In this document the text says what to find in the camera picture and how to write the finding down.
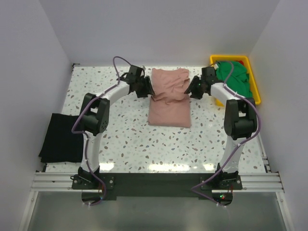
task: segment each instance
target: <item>black folded cloth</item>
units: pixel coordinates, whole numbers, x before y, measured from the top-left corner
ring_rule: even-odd
[[[78,116],[52,114],[45,141],[39,153],[41,162],[81,162],[83,135],[73,134],[71,131],[77,118]]]

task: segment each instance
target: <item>speckled tabletop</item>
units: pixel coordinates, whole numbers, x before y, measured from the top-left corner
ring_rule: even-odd
[[[146,67],[146,75],[151,76],[152,68]],[[190,71],[191,79],[201,72],[201,67],[182,68]],[[128,66],[118,69],[123,73]],[[78,115],[86,93],[102,92],[115,82],[113,67],[75,67],[62,113]],[[191,128],[154,127],[147,123],[149,103],[149,98],[138,99],[131,93],[111,106],[109,125],[100,146],[101,172],[215,172],[227,139],[224,108],[216,106],[211,96],[191,99]],[[46,172],[77,172],[79,165],[47,164]],[[245,145],[239,172],[265,172],[259,139]]]

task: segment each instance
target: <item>green cloth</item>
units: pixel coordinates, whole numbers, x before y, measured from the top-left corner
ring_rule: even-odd
[[[246,98],[253,97],[250,91],[249,74],[247,69],[242,64],[236,61],[231,61],[234,65],[234,70],[227,81],[227,86]],[[219,68],[216,70],[217,78],[225,80],[231,71],[231,64],[228,62],[218,63]]]

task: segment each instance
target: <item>yellow plastic container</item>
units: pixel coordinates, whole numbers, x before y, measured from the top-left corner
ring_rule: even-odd
[[[210,62],[213,64],[216,61],[219,60],[230,60],[230,61],[242,61],[244,63],[244,66],[247,69],[247,73],[249,74],[249,83],[250,83],[250,90],[252,92],[252,95],[255,99],[256,105],[259,105],[261,103],[260,95],[258,92],[258,88],[255,82],[254,75],[251,70],[251,66],[249,63],[249,60],[247,56],[244,55],[220,55],[220,54],[213,54],[210,56]],[[216,105],[223,106],[223,104],[216,99]]]

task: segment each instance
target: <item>white wall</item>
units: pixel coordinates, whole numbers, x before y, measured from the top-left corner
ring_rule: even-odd
[[[306,0],[281,0],[250,55],[264,146],[281,174],[297,231],[308,225],[307,9]]]
[[[40,0],[70,60],[208,63],[249,54],[279,0]]]
[[[15,231],[71,68],[38,0],[0,1],[0,31],[0,229]]]

